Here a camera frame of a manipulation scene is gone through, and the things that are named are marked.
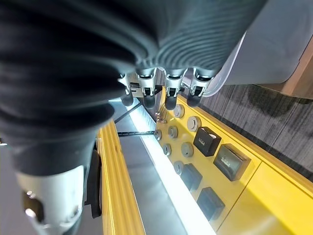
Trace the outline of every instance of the white light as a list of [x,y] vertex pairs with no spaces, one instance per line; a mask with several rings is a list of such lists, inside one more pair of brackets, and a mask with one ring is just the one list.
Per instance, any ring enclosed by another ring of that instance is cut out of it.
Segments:
[[[139,113],[138,109],[130,113],[131,119],[137,131],[149,131],[147,121]],[[141,137],[161,181],[172,200],[172,203],[189,235],[215,235],[208,220],[199,208],[181,178],[175,173],[173,165],[154,136]]]
[[122,102],[121,98],[110,99],[109,102]]
[[31,217],[31,218],[36,218],[35,212],[34,212],[32,209],[30,209],[30,208],[27,208],[27,209],[25,210],[25,214],[27,214],[27,216],[29,216],[29,217]]

